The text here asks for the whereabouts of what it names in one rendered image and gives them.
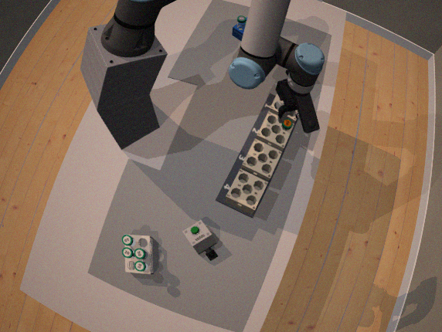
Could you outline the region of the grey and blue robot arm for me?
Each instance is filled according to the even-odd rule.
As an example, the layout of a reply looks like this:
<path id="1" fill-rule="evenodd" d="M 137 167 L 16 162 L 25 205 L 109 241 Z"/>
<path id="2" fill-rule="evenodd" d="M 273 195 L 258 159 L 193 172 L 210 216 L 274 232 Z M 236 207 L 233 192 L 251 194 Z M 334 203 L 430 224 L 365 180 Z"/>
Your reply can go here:
<path id="1" fill-rule="evenodd" d="M 145 54 L 155 40 L 155 21 L 159 12 L 174 1 L 118 0 L 114 16 L 102 32 L 102 46 L 120 57 Z M 280 36 L 290 2 L 251 1 L 238 57 L 229 66 L 229 77 L 240 88 L 250 90 L 258 87 L 279 65 L 290 70 L 287 82 L 292 90 L 297 93 L 312 91 L 325 56 L 312 43 L 298 45 Z M 293 96 L 303 131 L 319 130 L 311 94 Z"/>

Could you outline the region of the beige tube rack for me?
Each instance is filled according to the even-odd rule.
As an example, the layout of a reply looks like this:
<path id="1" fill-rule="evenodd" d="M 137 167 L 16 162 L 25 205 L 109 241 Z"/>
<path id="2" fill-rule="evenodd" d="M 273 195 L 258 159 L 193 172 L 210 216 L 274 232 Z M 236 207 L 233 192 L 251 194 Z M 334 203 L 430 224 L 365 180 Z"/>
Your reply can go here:
<path id="1" fill-rule="evenodd" d="M 153 268 L 153 238 L 148 235 L 130 235 L 132 238 L 135 239 L 136 244 L 134 246 L 126 246 L 132 250 L 136 249 L 143 249 L 145 252 L 148 253 L 148 257 L 146 259 L 138 259 L 136 257 L 132 258 L 126 258 L 125 257 L 125 272 L 129 273 L 144 273 L 144 274 L 154 274 L 154 268 Z M 151 237 L 151 238 L 150 238 Z M 151 244 L 152 241 L 152 244 Z M 146 246 L 146 247 L 145 247 Z M 151 248 L 151 250 L 150 250 Z M 151 258 L 150 258 L 151 257 Z M 134 264 L 137 261 L 142 261 L 144 263 L 148 264 L 148 269 L 146 271 L 139 272 L 135 269 Z M 131 270 L 133 269 L 133 270 Z"/>

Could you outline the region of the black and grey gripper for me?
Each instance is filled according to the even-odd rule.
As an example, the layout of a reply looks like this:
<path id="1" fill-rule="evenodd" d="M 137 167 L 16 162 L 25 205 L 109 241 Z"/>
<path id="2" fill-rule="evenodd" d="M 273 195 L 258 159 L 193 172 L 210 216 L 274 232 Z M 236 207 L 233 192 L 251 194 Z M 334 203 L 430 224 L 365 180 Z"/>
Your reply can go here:
<path id="1" fill-rule="evenodd" d="M 282 104 L 279 101 L 276 102 L 279 123 L 284 123 L 284 120 L 286 120 L 286 116 L 288 116 L 291 111 L 297 110 L 293 94 L 304 97 L 310 93 L 297 93 L 290 88 L 288 82 L 286 81 L 287 79 L 278 81 L 276 87 L 277 95 L 279 96 L 280 100 L 284 101 Z"/>

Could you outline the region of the blue tube rack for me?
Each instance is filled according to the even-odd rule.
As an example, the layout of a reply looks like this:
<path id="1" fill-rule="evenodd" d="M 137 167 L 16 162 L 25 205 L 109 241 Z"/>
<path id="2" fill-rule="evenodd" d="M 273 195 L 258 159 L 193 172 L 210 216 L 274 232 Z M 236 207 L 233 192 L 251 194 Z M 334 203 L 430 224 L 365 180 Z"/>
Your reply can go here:
<path id="1" fill-rule="evenodd" d="M 244 26 L 245 29 L 245 26 Z M 244 29 L 238 29 L 237 24 L 233 27 L 233 36 L 242 41 Z"/>

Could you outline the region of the beige bucket adapter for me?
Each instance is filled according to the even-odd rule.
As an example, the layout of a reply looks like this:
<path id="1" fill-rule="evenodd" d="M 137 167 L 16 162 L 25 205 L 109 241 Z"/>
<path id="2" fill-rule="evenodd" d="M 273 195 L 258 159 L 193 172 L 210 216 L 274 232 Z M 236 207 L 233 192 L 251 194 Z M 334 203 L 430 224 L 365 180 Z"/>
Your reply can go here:
<path id="1" fill-rule="evenodd" d="M 280 103 L 283 103 L 283 101 L 280 100 L 279 96 L 276 95 L 276 96 L 275 96 L 275 99 L 274 99 L 274 101 L 273 101 L 273 103 L 272 103 L 272 105 L 271 105 L 271 107 L 270 107 L 270 110 L 269 110 L 269 112 L 274 113 L 274 114 L 276 114 L 276 115 L 278 115 L 278 110 L 277 110 L 277 105 L 276 105 L 276 101 L 277 101 L 277 100 L 278 100 Z M 276 109 L 275 109 L 275 108 L 276 108 Z M 295 121 L 296 121 L 296 119 L 297 119 L 296 116 L 295 116 L 296 113 L 297 113 L 297 111 L 294 110 L 294 111 L 291 111 L 290 114 L 289 114 L 288 116 L 286 116 L 286 118 L 291 119 L 291 121 L 292 121 L 293 124 L 295 123 Z"/>
<path id="2" fill-rule="evenodd" d="M 289 138 L 294 124 L 290 130 L 283 130 L 282 123 L 279 124 L 278 115 L 268 111 L 256 139 L 283 151 L 287 139 Z"/>
<path id="3" fill-rule="evenodd" d="M 226 195 L 225 203 L 252 215 L 267 184 L 267 181 L 240 169 Z"/>
<path id="4" fill-rule="evenodd" d="M 281 154 L 282 151 L 255 139 L 241 169 L 268 182 Z"/>

